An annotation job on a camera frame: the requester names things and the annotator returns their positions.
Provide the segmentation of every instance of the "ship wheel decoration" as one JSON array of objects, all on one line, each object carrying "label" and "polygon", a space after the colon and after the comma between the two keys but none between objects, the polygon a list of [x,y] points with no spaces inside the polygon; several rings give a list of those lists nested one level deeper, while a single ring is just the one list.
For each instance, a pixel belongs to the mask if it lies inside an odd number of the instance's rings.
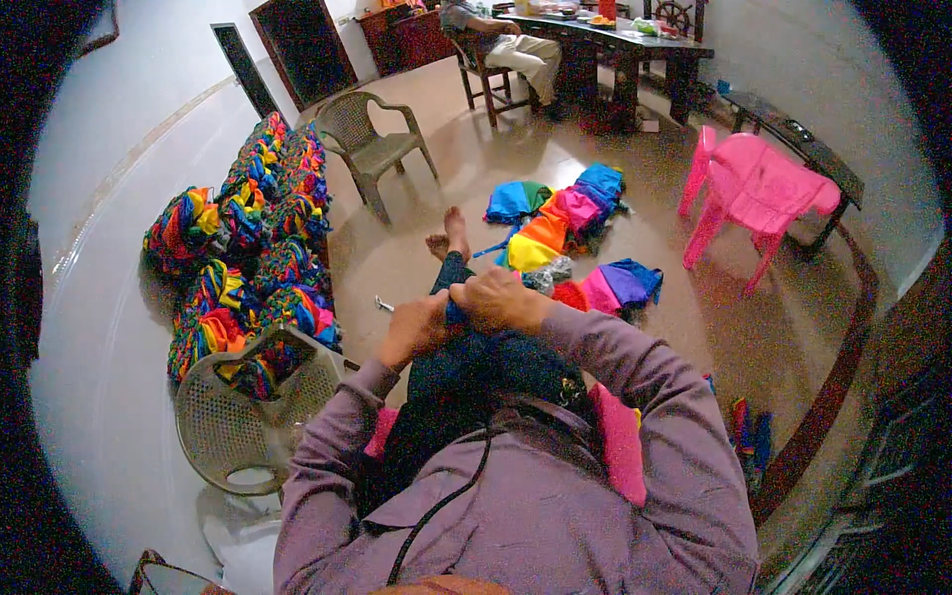
[{"label": "ship wheel decoration", "polygon": [[681,35],[687,36],[687,30],[691,28],[691,17],[687,13],[694,8],[694,5],[683,7],[677,2],[667,0],[658,4],[655,9],[654,17],[659,21],[665,21],[668,25],[681,32]]}]

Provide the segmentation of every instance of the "beige floor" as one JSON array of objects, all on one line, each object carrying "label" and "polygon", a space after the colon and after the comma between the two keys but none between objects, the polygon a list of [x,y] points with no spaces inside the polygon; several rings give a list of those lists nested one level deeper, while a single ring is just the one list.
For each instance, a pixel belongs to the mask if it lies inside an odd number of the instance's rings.
[{"label": "beige floor", "polygon": [[[385,174],[380,191],[392,220],[385,227],[363,207],[344,163],[328,154],[327,185],[334,195],[330,259],[348,357],[361,361],[370,356],[387,331],[388,314],[374,306],[375,294],[395,304],[429,290],[440,264],[423,238],[441,230],[447,207],[462,209],[471,245],[485,248],[506,235],[506,228],[482,221],[496,185],[535,180],[561,188],[600,161],[625,172],[624,199],[633,212],[615,220],[598,258],[580,261],[575,278],[584,278],[599,263],[626,257],[661,268],[661,302],[645,310],[642,329],[664,337],[698,369],[713,373],[724,412],[742,396],[753,412],[773,412],[774,451],[783,447],[835,360],[855,300],[858,281],[839,236],[834,234],[813,264],[782,250],[756,293],[743,298],[741,290],[759,260],[743,229],[725,226],[694,270],[681,264],[702,202],[686,220],[675,212],[702,123],[698,116],[692,115],[692,126],[679,128],[657,115],[667,113],[667,102],[642,91],[643,105],[661,119],[659,134],[592,137],[580,132],[577,120],[553,126],[527,109],[503,115],[499,131],[493,132],[483,109],[467,108],[453,59],[364,89],[413,108],[440,182],[418,153],[404,160],[406,175]],[[383,132],[403,125],[398,112],[372,108],[371,118]],[[719,127],[721,136],[727,133]],[[798,222],[794,231],[810,237],[817,225]],[[478,272],[490,264],[491,258],[484,257],[471,266]],[[388,403],[398,406],[405,398],[406,386],[400,384]],[[841,417],[859,415],[857,409],[847,407]],[[843,463],[842,454],[834,456]],[[833,497],[835,490],[828,495]],[[778,530],[769,541],[779,545],[787,531]],[[762,555],[773,549],[762,543]]]}]

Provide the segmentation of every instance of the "person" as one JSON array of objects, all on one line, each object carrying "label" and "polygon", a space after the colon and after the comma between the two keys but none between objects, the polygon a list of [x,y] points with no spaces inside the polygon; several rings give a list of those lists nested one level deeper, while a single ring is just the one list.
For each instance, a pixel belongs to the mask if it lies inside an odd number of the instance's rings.
[{"label": "person", "polygon": [[[443,260],[431,294],[394,310],[376,355],[307,425],[284,485],[276,592],[749,592],[756,533],[707,381],[618,318],[501,268],[473,274],[458,209],[445,227],[426,238]],[[450,299],[464,324],[446,324]],[[377,412],[411,362],[384,460],[368,468]],[[643,412],[644,507],[611,488],[586,398],[549,385],[578,368]],[[381,472],[399,477],[377,489]]]},{"label": "person", "polygon": [[478,9],[465,0],[447,0],[440,9],[440,25],[444,30],[481,33],[478,49],[486,53],[486,66],[523,74],[536,90],[546,116],[561,119],[562,112],[554,103],[555,73],[562,61],[558,42],[523,35],[512,21],[480,16]]}]

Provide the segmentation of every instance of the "purple sweater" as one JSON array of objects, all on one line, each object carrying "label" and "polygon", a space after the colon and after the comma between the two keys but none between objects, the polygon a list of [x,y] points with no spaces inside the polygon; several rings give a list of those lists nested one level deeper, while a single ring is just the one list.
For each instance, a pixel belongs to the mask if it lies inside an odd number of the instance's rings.
[{"label": "purple sweater", "polygon": [[[707,382],[663,341],[601,313],[559,304],[542,338],[641,408],[645,507],[612,490],[587,451],[523,418],[493,437],[476,486],[424,526],[400,583],[453,573],[513,593],[746,593],[757,538]],[[410,527],[479,464],[485,441],[458,440],[367,517],[405,528],[376,535],[357,521],[352,462],[398,378],[368,361],[307,425],[284,486],[276,592],[381,588]]]}]

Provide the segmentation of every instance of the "hand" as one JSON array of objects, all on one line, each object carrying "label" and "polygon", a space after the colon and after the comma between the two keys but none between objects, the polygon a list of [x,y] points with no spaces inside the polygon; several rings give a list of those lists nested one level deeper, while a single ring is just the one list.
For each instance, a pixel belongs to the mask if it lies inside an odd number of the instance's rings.
[{"label": "hand", "polygon": [[450,338],[446,328],[449,291],[401,304],[393,310],[387,337],[377,349],[377,359],[398,374],[410,361],[430,353]]},{"label": "hand", "polygon": [[500,267],[450,286],[449,295],[469,315],[470,324],[482,332],[515,328],[537,334],[552,306],[552,300],[523,287],[510,271]]}]

